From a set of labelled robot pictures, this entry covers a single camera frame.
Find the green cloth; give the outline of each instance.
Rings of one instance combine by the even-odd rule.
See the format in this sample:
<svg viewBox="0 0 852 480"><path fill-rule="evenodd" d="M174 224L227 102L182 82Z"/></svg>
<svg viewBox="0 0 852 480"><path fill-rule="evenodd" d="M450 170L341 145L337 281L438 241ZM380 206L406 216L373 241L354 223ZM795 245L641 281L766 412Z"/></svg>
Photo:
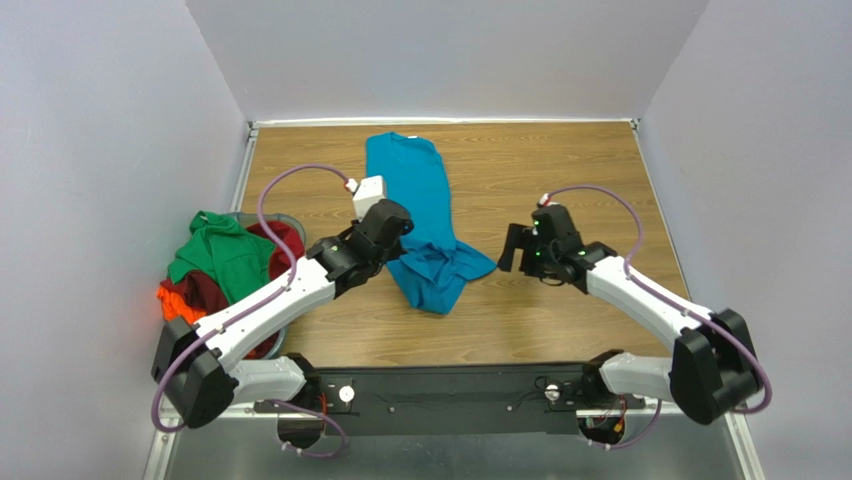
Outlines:
<svg viewBox="0 0 852 480"><path fill-rule="evenodd" d="M210 275L233 305L269 283L269 257L275 244L246 231L231 217L198 212L189 224L192 238L175 252L169 278L177 285L190 270Z"/></svg>

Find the gray wall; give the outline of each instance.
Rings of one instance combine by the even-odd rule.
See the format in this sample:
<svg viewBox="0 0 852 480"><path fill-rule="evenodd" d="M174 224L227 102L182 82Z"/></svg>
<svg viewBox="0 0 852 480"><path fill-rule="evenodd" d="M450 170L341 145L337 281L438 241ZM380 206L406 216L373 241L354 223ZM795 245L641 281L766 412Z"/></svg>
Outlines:
<svg viewBox="0 0 852 480"><path fill-rule="evenodd" d="M157 282L244 122L182 2L2 2L0 477L142 475Z"/></svg>
<svg viewBox="0 0 852 480"><path fill-rule="evenodd" d="M188 0L250 120L642 114L707 0Z"/></svg>
<svg viewBox="0 0 852 480"><path fill-rule="evenodd" d="M768 478L849 478L852 3L712 0L640 126L695 298L748 319L776 388Z"/></svg>

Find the laundry basket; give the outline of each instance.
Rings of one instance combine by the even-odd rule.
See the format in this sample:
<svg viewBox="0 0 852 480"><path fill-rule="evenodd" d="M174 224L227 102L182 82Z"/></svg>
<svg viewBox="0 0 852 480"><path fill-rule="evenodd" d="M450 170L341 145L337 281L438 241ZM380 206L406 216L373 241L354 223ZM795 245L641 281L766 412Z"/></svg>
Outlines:
<svg viewBox="0 0 852 480"><path fill-rule="evenodd" d="M232 212L227 215L236 219L237 223L239 223L240 226L242 226L243 228L250 227L257 223L257 214L254 213ZM299 232L299 238L302 239L302 244L305 244L305 241L307 239L307 237L305 236L305 228L302 227L302 224L299 223L299 221L295 218L281 213L264 214L263 218L266 219L267 222L278 221L291 226L297 232ZM290 326L287 325L278 332L278 338L275 340L275 344L272 346L272 349L270 349L269 352L263 356L264 360L277 358L280 355L281 347L284 345L284 340L286 339L287 332L289 330Z"/></svg>

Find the wooden table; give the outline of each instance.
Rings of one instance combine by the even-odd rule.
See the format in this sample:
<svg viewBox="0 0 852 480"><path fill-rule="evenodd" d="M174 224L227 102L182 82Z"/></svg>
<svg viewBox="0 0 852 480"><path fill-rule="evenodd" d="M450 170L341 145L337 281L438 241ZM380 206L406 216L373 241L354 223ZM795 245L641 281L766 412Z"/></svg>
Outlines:
<svg viewBox="0 0 852 480"><path fill-rule="evenodd" d="M529 224L542 193L593 183L623 195L641 215L645 244L634 265L685 294L625 122L261 129L243 211L254 212L263 187L301 163L327 163L362 178L365 140L388 131L434 142L450 181L456 236L495 261L508 224ZM636 228L609 197L571 192L557 200L568 206L584 241L604 242L622 254L633 245ZM339 233L353 217L340 181L321 171L282 181L264 208L299 219L309 244ZM297 320L285 344L285 351L323 367L582 361L611 348L666 355L650 333L615 307L570 286L548 287L519 272L500 271L471 282L453 311L441 316L412 309L385 270Z"/></svg>

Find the crumpled blue fabric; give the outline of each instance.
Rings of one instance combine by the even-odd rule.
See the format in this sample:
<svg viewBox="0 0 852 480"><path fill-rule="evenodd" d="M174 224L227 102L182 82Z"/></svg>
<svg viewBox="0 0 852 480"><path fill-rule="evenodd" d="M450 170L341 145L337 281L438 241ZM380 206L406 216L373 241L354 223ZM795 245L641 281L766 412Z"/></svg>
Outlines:
<svg viewBox="0 0 852 480"><path fill-rule="evenodd" d="M387 197L411 213L402 237L408 253L387 268L412 307L447 314L465 284L496 264L453 233L450 186L441 155L429 140L396 133L367 139L367 176L381 175Z"/></svg>

